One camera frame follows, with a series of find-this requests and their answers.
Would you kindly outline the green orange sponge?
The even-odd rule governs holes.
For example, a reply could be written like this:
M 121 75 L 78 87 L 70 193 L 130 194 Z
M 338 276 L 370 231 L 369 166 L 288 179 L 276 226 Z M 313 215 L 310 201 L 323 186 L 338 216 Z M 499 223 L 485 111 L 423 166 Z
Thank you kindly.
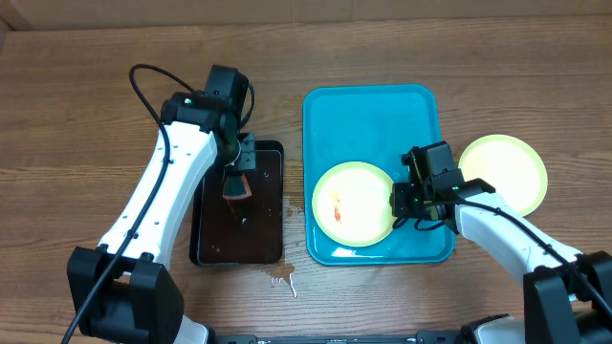
M 229 175 L 225 178 L 222 196 L 228 201 L 248 199 L 252 195 L 251 187 L 245 174 Z

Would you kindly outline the yellow plate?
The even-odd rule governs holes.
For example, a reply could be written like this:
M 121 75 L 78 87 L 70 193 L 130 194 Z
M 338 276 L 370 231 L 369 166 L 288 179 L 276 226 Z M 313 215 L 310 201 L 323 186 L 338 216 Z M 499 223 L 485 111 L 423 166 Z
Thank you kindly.
M 379 167 L 350 161 L 318 180 L 312 196 L 315 220 L 335 242 L 369 247 L 385 239 L 396 218 L 389 198 L 393 181 Z
M 459 163 L 466 180 L 482 179 L 521 216 L 543 202 L 549 184 L 544 161 L 525 141 L 508 135 L 488 135 L 473 141 Z

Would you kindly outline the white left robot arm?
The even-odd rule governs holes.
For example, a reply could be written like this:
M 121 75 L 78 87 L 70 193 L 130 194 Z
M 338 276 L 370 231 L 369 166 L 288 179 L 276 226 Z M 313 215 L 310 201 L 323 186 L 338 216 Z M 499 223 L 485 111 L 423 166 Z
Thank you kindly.
M 74 332 L 115 343 L 208 343 L 209 328 L 189 319 L 169 265 L 187 207 L 205 174 L 251 164 L 254 135 L 235 134 L 221 160 L 222 132 L 201 121 L 160 125 L 156 149 L 127 206 L 95 248 L 76 247 L 67 275 Z

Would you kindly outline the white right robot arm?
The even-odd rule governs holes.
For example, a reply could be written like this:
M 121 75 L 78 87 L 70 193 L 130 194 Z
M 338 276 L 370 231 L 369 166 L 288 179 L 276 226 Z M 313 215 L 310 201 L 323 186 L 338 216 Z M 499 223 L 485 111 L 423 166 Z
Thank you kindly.
M 394 227 L 411 220 L 447 226 L 477 244 L 517 279 L 524 318 L 506 313 L 470 322 L 456 343 L 608 343 L 611 340 L 611 256 L 584 254 L 513 211 L 481 179 L 465 180 L 444 141 L 414 146 L 401 157 L 408 181 L 394 183 Z

